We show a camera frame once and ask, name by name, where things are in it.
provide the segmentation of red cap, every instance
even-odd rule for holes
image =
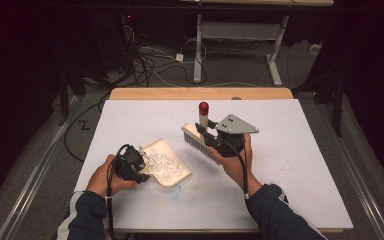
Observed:
[[[199,115],[201,116],[206,116],[208,115],[208,110],[209,110],[210,106],[208,105],[208,103],[206,102],[201,102],[199,104]]]

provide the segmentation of table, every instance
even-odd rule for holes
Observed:
[[[242,100],[229,100],[232,97]],[[298,100],[283,88],[114,89],[75,191],[85,189],[108,153],[125,143],[146,145],[162,137],[192,174],[172,188],[151,178],[136,189],[117,194],[113,200],[116,230],[258,231],[236,183],[183,141],[180,128],[185,121],[197,121],[197,111],[190,109],[197,108],[201,100],[210,104],[212,120],[221,120],[232,111],[259,127],[260,133],[252,136],[257,179],[275,181],[286,191],[291,205],[322,231],[353,227]]]
[[[333,0],[201,0],[199,4],[257,4],[257,5],[281,5],[281,6],[332,6]],[[250,40],[274,40],[273,50],[266,55],[266,61],[275,86],[282,86],[279,71],[276,67],[276,57],[282,43],[289,16],[283,16],[279,24],[262,23],[236,23],[236,22],[210,22],[203,21],[202,14],[198,14],[196,33],[196,53],[193,81],[201,82],[202,69],[202,38],[227,38]]]

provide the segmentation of hand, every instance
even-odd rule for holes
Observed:
[[[258,189],[261,188],[262,184],[254,177],[252,173],[252,147],[251,147],[251,135],[244,134],[245,148],[241,151],[240,155],[246,162],[248,172],[248,193],[252,196]],[[223,165],[223,169],[226,174],[232,178],[242,189],[244,188],[243,183],[243,171],[242,165],[238,157],[223,157],[215,148],[209,147],[211,156]]]
[[[95,192],[102,197],[107,195],[107,170],[110,163],[114,160],[114,155],[108,155],[107,160],[104,164],[99,166],[96,171],[93,173],[92,177],[89,180],[86,190]],[[114,174],[111,182],[112,194],[116,194],[121,189],[129,189],[136,186],[134,181],[125,181],[119,178]]]

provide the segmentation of person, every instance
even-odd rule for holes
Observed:
[[[257,223],[263,240],[326,239],[310,222],[292,209],[283,190],[276,184],[262,184],[252,173],[252,147],[249,134],[244,135],[245,148],[240,153],[247,162],[248,210]],[[208,148],[226,174],[240,188],[244,188],[243,171],[238,157],[225,158],[214,148]],[[92,175],[83,192],[75,192],[65,220],[59,226],[54,239],[105,239],[102,220],[106,217],[105,195],[107,169],[115,158],[109,155],[105,163]],[[113,194],[136,186],[133,181],[112,179]]]

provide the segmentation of sleeve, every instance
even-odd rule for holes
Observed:
[[[248,202],[263,240],[326,239],[310,222],[292,209],[283,190],[264,184]]]
[[[107,216],[104,198],[94,192],[75,192],[70,200],[70,208],[65,220],[58,227],[52,239],[104,240],[104,224]]]

